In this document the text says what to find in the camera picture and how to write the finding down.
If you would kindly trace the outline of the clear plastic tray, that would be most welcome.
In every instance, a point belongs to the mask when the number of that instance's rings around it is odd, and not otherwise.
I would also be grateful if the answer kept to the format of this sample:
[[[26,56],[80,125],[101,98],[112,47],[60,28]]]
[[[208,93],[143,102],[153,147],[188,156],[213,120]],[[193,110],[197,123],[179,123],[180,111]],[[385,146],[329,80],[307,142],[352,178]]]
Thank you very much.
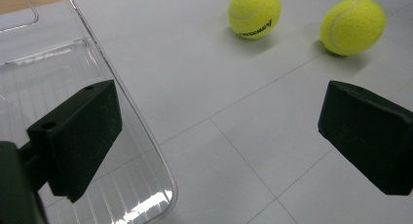
[[[122,131],[84,195],[35,190],[27,129],[82,88],[112,80]],[[0,0],[0,224],[156,224],[176,187],[74,0]]]

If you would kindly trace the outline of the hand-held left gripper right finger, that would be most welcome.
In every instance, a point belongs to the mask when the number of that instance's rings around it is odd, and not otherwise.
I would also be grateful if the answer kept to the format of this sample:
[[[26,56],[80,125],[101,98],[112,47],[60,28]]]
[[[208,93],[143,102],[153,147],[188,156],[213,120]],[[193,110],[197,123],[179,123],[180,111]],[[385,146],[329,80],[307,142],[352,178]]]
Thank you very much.
[[[386,195],[413,192],[413,112],[367,89],[328,83],[319,133]]]

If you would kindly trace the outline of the yellow tennis ball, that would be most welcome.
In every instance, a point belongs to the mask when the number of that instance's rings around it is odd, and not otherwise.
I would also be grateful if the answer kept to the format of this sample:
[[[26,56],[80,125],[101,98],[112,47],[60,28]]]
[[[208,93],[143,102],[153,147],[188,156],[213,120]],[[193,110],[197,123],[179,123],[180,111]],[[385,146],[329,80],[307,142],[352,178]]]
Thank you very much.
[[[228,21],[237,35],[256,40],[273,30],[281,11],[281,0],[230,0]]]
[[[343,0],[325,14],[320,40],[336,55],[353,56],[374,46],[385,27],[386,14],[374,0]]]

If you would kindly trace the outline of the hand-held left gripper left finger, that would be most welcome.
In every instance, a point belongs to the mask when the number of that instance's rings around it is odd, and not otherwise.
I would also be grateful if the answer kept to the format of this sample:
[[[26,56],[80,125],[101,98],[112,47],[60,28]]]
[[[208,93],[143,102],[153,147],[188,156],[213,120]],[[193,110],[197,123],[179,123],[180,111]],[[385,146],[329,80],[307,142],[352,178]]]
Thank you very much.
[[[122,131],[112,80],[82,88],[27,129],[35,190],[48,184],[54,195],[78,201]]]

